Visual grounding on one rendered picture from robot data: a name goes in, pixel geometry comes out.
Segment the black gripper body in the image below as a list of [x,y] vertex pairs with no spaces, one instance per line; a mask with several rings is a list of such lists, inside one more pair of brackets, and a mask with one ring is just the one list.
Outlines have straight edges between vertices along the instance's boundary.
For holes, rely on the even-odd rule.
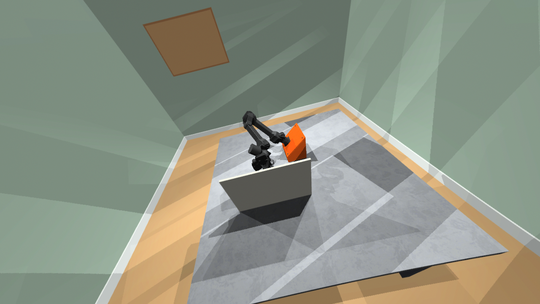
[[271,168],[270,166],[272,166],[272,164],[270,162],[271,159],[270,159],[269,155],[267,155],[265,153],[262,153],[262,154],[259,154],[259,155],[255,156],[255,161],[257,161],[257,162],[259,162],[259,161],[261,162],[261,161],[264,161],[266,159],[268,159],[268,161],[269,161],[269,167],[268,168]]

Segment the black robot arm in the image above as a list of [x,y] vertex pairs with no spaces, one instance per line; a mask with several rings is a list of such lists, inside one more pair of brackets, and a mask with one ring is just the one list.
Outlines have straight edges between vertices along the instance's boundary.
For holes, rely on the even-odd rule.
[[[250,133],[250,135],[254,138],[257,144],[257,146],[255,146],[254,144],[250,145],[250,148],[248,150],[249,154],[252,154],[255,156],[262,153],[265,153],[269,156],[271,154],[271,152],[268,152],[268,149],[270,147],[269,142],[259,135],[258,131],[256,131],[253,125],[259,130],[261,130],[262,132],[264,132],[267,136],[269,136],[270,141],[272,141],[273,144],[278,144],[279,142],[281,142],[282,144],[285,144],[285,147],[286,147],[287,144],[291,142],[289,136],[285,137],[285,133],[283,132],[279,133],[277,131],[272,131],[263,123],[261,123],[259,120],[257,120],[255,115],[251,111],[247,111],[245,115],[243,116],[243,124],[244,124],[244,128]],[[254,168],[255,171],[259,171],[260,169],[262,169],[262,167],[259,167],[259,164],[258,164],[260,161],[259,162],[255,161],[255,158],[251,161],[252,161],[251,166]]]

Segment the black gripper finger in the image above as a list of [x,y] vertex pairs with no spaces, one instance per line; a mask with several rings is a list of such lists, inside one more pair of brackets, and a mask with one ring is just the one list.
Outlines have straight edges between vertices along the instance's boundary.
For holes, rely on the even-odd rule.
[[264,161],[261,161],[258,163],[259,164],[259,167],[262,167],[263,169],[266,169],[269,167],[269,161],[268,159],[264,160]]

